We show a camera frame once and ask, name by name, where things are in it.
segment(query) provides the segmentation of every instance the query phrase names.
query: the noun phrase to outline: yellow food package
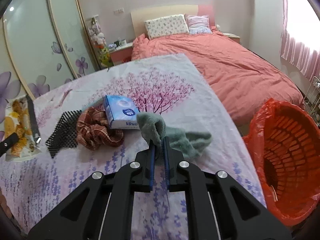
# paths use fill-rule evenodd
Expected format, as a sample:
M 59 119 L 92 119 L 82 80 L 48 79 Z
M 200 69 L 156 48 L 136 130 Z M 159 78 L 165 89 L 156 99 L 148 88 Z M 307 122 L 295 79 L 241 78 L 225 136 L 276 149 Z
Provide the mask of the yellow food package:
M 5 109 L 4 139 L 16 133 L 19 141 L 6 153 L 7 161 L 26 161 L 40 152 L 32 135 L 28 101 L 25 96 L 9 101 Z

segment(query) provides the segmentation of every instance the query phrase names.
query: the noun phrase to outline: pink tree print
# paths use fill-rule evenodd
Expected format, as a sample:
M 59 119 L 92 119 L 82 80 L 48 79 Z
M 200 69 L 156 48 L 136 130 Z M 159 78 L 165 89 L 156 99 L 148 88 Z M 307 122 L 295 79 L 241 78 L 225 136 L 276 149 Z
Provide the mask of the pink tree print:
M 126 78 L 113 78 L 107 87 L 97 91 L 90 102 L 104 95 L 123 95 L 131 98 L 140 112 L 162 114 L 182 102 L 195 89 L 173 72 L 162 74 L 156 68 Z

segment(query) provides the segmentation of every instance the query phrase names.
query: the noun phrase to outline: pink comforter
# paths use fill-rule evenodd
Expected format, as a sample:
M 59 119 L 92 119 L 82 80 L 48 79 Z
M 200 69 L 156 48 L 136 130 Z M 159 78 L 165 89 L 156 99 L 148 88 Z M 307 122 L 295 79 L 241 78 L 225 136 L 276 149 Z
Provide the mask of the pink comforter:
M 142 34 L 133 42 L 132 60 L 174 53 L 192 61 L 237 126 L 249 123 L 269 98 L 303 107 L 301 93 L 285 74 L 218 31 L 151 41 Z

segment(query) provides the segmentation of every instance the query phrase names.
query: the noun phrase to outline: white floral tablecloth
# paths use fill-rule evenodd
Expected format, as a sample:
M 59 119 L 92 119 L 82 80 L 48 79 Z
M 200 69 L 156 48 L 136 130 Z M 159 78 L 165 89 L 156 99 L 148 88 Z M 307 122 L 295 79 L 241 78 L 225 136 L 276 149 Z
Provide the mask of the white floral tablecloth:
M 168 55 L 90 74 L 35 100 L 43 152 L 23 163 L 6 162 L 4 156 L 0 159 L 0 187 L 26 232 L 93 172 L 118 171 L 133 161 L 137 152 L 148 148 L 140 131 L 126 130 L 119 148 L 101 146 L 91 152 L 78 145 L 51 159 L 44 142 L 61 114 L 83 109 L 105 94 L 131 97 L 140 111 L 161 114 L 168 126 L 209 131 L 212 143 L 192 162 L 203 171 L 227 171 L 265 205 L 249 153 L 222 103 L 185 55 Z M 166 190 L 163 167 L 155 169 L 152 193 L 135 194 L 132 239 L 188 239 L 184 193 Z

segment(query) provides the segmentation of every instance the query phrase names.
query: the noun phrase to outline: blue tissue package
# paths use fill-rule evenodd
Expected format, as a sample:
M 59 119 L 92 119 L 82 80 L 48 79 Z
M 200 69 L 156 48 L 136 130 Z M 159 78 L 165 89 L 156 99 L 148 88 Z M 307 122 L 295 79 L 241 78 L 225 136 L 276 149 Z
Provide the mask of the blue tissue package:
M 137 107 L 131 98 L 107 95 L 103 104 L 111 129 L 139 129 Z

